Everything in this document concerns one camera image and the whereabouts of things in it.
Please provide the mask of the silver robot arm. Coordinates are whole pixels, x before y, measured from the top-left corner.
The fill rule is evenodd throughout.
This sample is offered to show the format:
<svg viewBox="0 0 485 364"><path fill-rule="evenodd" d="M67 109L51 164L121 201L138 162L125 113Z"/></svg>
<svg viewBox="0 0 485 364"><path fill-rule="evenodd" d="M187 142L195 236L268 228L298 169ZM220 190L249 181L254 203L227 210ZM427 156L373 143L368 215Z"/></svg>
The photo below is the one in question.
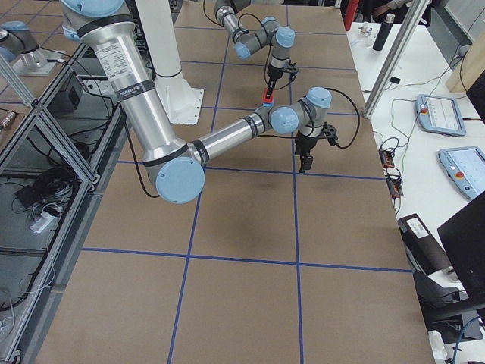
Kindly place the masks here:
<svg viewBox="0 0 485 364"><path fill-rule="evenodd" d="M214 6L215 21L232 37L233 48L240 59L247 59L265 47L269 48L262 103L264 106L272 106L277 81L284 74L288 74L289 82L293 82L298 73L298 67L290 59L296 34L293 29L281 25L274 17L260 20L256 30L246 29L242 25L243 16L239 12L250 4L250 1L217 1Z"/></svg>
<svg viewBox="0 0 485 364"><path fill-rule="evenodd" d="M197 121L203 92L183 77L169 4L138 1L134 10L124 1L64 1L61 6L65 36L95 52L144 149L149 180L168 202L195 199L210 160L268 130L296 134L303 168L310 166L310 151L319 139L336 139L325 121L332 100L327 89L313 87L288 106L271 101L276 82L295 71L289 58L295 33L272 17L254 32L244 29L239 20L245 1L219 1L215 15L233 37L240 58L271 48L263 105L191 142L180 139L173 125Z"/></svg>

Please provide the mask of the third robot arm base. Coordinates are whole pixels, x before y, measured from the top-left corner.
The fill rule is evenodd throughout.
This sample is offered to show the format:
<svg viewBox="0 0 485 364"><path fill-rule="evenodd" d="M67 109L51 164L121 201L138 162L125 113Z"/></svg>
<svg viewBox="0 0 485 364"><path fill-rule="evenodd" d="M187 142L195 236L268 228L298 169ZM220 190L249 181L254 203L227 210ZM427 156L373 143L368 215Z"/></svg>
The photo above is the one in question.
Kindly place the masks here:
<svg viewBox="0 0 485 364"><path fill-rule="evenodd" d="M21 76L47 77L56 60L49 62L50 52L42 49L30 28L22 21L8 21L1 25L1 56L13 64Z"/></svg>

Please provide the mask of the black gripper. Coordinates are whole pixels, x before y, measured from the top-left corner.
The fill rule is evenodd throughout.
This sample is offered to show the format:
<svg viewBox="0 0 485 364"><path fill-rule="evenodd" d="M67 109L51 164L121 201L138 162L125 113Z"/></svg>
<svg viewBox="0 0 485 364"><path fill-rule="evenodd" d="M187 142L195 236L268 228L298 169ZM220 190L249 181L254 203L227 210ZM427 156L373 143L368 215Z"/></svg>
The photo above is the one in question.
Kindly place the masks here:
<svg viewBox="0 0 485 364"><path fill-rule="evenodd" d="M316 147L319 140L326 139L322 133L317 136L306 136L300 131L296 134L295 138L295 155L299 156L300 167L299 172L305 173L312 167L313 156L311 150Z"/></svg>
<svg viewBox="0 0 485 364"><path fill-rule="evenodd" d="M268 76L268 81L265 81L266 87L264 89L264 97L267 99L272 99L273 92L276 87L276 82L283 76L283 70L285 68L285 63L270 63L267 67L266 74Z"/></svg>

